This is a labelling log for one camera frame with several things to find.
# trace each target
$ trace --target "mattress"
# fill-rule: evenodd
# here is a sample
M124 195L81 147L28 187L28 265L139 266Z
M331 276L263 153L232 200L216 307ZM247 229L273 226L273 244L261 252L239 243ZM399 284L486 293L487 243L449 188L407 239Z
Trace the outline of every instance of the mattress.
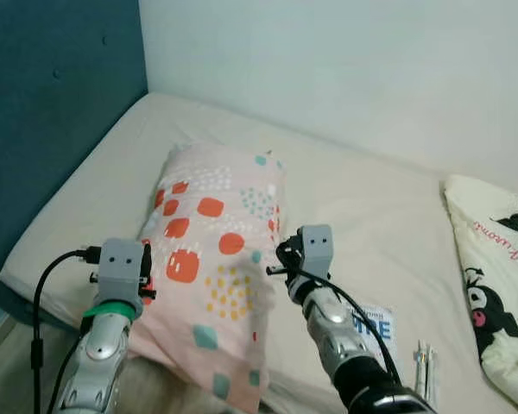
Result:
M391 309L397 365L406 384L414 383L414 350L423 339L439 351L439 412L515 412L478 365L440 172L202 103L156 93L136 103L32 222L0 280L30 300L41 271L59 254L109 237L136 237L169 149L196 141L272 150L284 161L285 233L303 224L332 226L333 281L361 304ZM95 294L88 283L91 270L78 262L62 264L48 279L42 307L78 325ZM338 406L300 308L287 297L282 279L273 284L267 348L273 378L288 389L320 390L323 401L329 396Z

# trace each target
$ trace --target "blue headboard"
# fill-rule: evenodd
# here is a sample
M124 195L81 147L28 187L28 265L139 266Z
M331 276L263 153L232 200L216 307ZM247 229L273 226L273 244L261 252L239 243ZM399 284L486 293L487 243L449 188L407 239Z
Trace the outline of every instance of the blue headboard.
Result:
M40 208L146 92L137 0L0 0L0 269ZM0 306L30 318L2 283Z

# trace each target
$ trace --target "yellow dot pattern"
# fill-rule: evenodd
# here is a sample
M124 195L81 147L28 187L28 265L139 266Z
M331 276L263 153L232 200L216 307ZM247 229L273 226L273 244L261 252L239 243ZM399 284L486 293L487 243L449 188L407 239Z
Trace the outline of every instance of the yellow dot pattern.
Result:
M205 287L212 298L205 305L208 312L237 321L253 310L253 297L257 295L251 277L242 268L218 266L217 274L205 278Z

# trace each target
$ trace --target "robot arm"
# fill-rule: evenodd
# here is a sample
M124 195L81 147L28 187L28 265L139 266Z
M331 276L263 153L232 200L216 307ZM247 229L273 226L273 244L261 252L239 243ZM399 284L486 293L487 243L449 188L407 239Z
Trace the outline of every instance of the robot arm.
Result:
M150 281L151 251L134 241L109 239L102 247L95 307L84 315L86 331L74 356L75 368L54 406L55 414L111 414L117 405L117 378L129 346L132 322L142 314Z
M317 344L322 366L353 414L435 414L411 389L384 371L355 330L351 313L336 293L304 274L327 281L332 262L329 226L304 226L283 242L276 255L285 268L290 298L302 306L307 330Z

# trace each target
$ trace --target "white wall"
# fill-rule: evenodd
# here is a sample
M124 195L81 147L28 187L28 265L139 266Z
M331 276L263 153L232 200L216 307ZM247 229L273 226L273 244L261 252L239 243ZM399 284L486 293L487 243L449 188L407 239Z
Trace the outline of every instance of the white wall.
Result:
M518 189L518 0L141 0L151 91Z

